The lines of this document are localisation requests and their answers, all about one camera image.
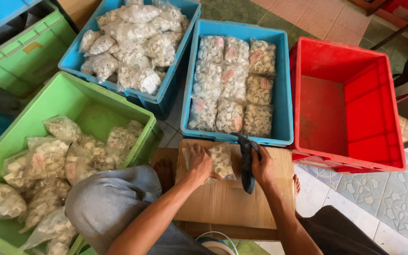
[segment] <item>dark cloth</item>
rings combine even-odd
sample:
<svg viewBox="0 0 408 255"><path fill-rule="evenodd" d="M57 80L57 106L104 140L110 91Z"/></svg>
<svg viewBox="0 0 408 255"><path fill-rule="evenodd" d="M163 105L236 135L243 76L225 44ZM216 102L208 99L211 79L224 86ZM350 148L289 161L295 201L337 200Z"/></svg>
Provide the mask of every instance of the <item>dark cloth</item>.
<svg viewBox="0 0 408 255"><path fill-rule="evenodd" d="M298 221L324 255L388 255L352 221L333 206Z"/></svg>
<svg viewBox="0 0 408 255"><path fill-rule="evenodd" d="M231 133L231 135L238 137L240 152L242 153L242 186L243 189L251 195L254 190L254 185L256 184L256 180L254 179L251 170L251 165L253 163L251 148L254 148L254 150L258 152L259 161L261 160L261 154L259 154L259 149L255 142L238 133Z"/></svg>

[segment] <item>right hand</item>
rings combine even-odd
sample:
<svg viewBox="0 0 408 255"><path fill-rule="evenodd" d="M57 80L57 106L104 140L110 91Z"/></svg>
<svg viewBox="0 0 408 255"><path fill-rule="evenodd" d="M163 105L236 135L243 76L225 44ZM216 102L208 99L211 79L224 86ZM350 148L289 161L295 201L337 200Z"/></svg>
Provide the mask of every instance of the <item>right hand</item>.
<svg viewBox="0 0 408 255"><path fill-rule="evenodd" d="M196 181L197 185L203 184L212 175L213 160L207 148L195 143L189 145L191 153L189 175Z"/></svg>
<svg viewBox="0 0 408 255"><path fill-rule="evenodd" d="M267 149L259 144L258 148L262 159L259 161L258 153L252 148L251 155L253 157L253 163L251 165L251 170L256 181L262 186L273 182L275 178L275 169L273 167L273 159Z"/></svg>

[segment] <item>white floor tile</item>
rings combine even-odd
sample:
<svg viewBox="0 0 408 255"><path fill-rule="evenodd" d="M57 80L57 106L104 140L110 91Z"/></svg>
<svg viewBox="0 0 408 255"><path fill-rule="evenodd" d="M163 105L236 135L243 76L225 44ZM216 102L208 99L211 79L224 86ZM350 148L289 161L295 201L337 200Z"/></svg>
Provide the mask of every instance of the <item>white floor tile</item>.
<svg viewBox="0 0 408 255"><path fill-rule="evenodd" d="M383 222L378 224L374 242L390 255L408 255L408 239Z"/></svg>
<svg viewBox="0 0 408 255"><path fill-rule="evenodd" d="M283 250L281 242L254 242L263 248L270 255L286 255Z"/></svg>
<svg viewBox="0 0 408 255"><path fill-rule="evenodd" d="M302 217L311 217L322 207L330 187L298 165L294 164L294 167L302 187L296 200L297 212Z"/></svg>
<svg viewBox="0 0 408 255"><path fill-rule="evenodd" d="M173 138L171 139L171 141L168 143L166 147L178 149L180 145L180 141L182 141L183 138L184 137L182 136L181 133L176 132L176 134L173 136Z"/></svg>
<svg viewBox="0 0 408 255"><path fill-rule="evenodd" d="M160 125L161 130L163 131L163 138L158 144L158 148L165 148L168 143L171 141L173 136L176 134L174 128L168 125L166 122L162 120L158 120L158 124Z"/></svg>
<svg viewBox="0 0 408 255"><path fill-rule="evenodd" d="M174 102L173 108L171 109L171 113L169 117L165 120L165 122L171 125L175 130L180 129L180 119L182 117L183 102L184 102L184 89L181 88L178 91L178 95L176 101Z"/></svg>
<svg viewBox="0 0 408 255"><path fill-rule="evenodd" d="M357 225L367 236L374 238L379 220L369 212L334 190L329 190L322 206L332 205Z"/></svg>

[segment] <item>person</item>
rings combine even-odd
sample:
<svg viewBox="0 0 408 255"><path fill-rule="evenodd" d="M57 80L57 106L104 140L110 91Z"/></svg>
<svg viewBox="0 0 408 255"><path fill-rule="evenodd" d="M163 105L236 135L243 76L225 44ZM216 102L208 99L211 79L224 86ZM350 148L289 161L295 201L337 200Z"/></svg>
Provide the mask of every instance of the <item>person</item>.
<svg viewBox="0 0 408 255"><path fill-rule="evenodd" d="M172 164L96 173L72 188L65 203L72 225L100 255L215 255L171 223L195 189L212 174L206 148L195 144L187 175L174 185ZM273 182L272 157L259 146L252 173L264 191L286 255L387 255L332 206L304 218L287 208ZM294 175L296 194L301 185Z"/></svg>

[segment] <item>green plastic crate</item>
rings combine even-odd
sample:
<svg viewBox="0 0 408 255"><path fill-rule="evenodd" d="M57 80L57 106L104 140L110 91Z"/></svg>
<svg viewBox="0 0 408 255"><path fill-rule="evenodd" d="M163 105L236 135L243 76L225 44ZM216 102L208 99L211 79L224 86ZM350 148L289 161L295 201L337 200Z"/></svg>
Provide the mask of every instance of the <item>green plastic crate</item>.
<svg viewBox="0 0 408 255"><path fill-rule="evenodd" d="M97 84L83 81L66 72L57 73L34 97L0 137L0 183L3 160L28 148L27 136L46 136L42 121L57 115L74 120L83 133L106 139L110 129L123 126L130 120L145 125L122 167L143 165L149 162L163 137L154 114L128 102ZM32 231L19 234L24 227L16 219L0 220L0 251L19 254Z"/></svg>
<svg viewBox="0 0 408 255"><path fill-rule="evenodd" d="M76 37L59 9L0 46L0 87L24 98L53 76L58 62Z"/></svg>

